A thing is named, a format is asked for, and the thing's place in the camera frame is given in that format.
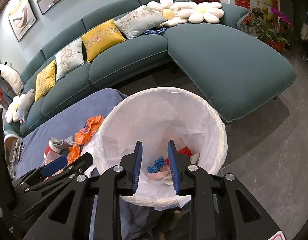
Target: teal sectional sofa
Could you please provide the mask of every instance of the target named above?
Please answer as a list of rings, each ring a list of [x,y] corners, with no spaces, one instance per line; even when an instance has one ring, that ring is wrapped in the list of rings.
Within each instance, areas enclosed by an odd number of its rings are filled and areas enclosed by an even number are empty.
[[[24,92],[35,89],[36,75],[64,46],[98,24],[119,19],[149,1],[153,0],[120,0],[66,28],[42,47],[22,72]],[[223,10],[220,24],[181,24],[167,29],[163,36],[141,35],[107,49],[91,64],[85,63],[59,80],[32,105],[26,122],[6,124],[5,130],[25,137],[95,91],[170,61],[196,84],[223,121],[229,123],[245,116],[284,91],[296,76],[282,55],[237,30],[247,9],[223,4]]]

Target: sofa armrest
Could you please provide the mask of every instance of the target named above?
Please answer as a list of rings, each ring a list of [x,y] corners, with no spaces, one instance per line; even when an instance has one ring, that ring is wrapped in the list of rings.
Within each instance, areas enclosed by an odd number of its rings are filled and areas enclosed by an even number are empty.
[[[18,136],[22,137],[20,126],[21,126],[20,122],[11,122],[11,123],[5,122],[4,131],[6,134],[13,133],[13,134],[17,134]]]
[[[221,24],[237,29],[241,22],[248,16],[250,10],[233,5],[222,3],[222,9],[225,12],[225,15],[220,19]]]

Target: white plush toy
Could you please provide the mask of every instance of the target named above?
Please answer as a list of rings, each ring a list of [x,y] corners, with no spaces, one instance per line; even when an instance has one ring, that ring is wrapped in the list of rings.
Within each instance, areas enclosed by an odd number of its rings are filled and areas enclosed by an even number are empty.
[[[219,19],[225,14],[221,7],[219,2],[203,2],[194,8],[182,8],[178,15],[191,23],[202,23],[204,20],[208,23],[219,23]]]
[[[25,97],[25,94],[21,94],[20,96],[16,96],[13,98],[13,102],[9,105],[8,110],[6,111],[5,118],[6,122],[11,123],[18,122],[20,119],[17,117],[17,109]]]
[[[24,88],[24,84],[17,71],[5,62],[0,64],[0,75],[10,84],[15,94],[19,96]]]
[[[162,23],[160,27],[173,27],[181,23],[188,22],[187,19],[182,19],[178,16],[179,5],[182,2],[175,2],[173,0],[160,0],[160,3],[152,1],[147,4],[154,12],[166,18],[168,21]]]

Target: sofa leg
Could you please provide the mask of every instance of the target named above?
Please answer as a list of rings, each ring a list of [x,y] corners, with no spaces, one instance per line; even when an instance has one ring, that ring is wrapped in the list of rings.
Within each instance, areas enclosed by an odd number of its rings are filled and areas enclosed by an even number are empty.
[[[177,65],[175,65],[175,64],[169,64],[168,69],[169,69],[173,74],[176,74],[178,67],[177,67]]]

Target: white plastic bag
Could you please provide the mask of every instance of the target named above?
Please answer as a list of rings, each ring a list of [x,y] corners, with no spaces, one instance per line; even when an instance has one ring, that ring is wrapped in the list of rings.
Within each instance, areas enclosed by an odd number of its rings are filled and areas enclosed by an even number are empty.
[[[217,174],[227,154],[225,125],[218,113],[201,97],[183,89],[160,87],[129,96],[105,118],[94,135],[94,161],[100,174],[134,152],[139,140],[143,158],[138,189],[122,198],[140,206],[164,210],[183,207],[190,196],[179,197],[172,186],[147,179],[147,167],[160,156],[167,158],[167,143],[177,150],[187,146],[200,153],[198,165]]]

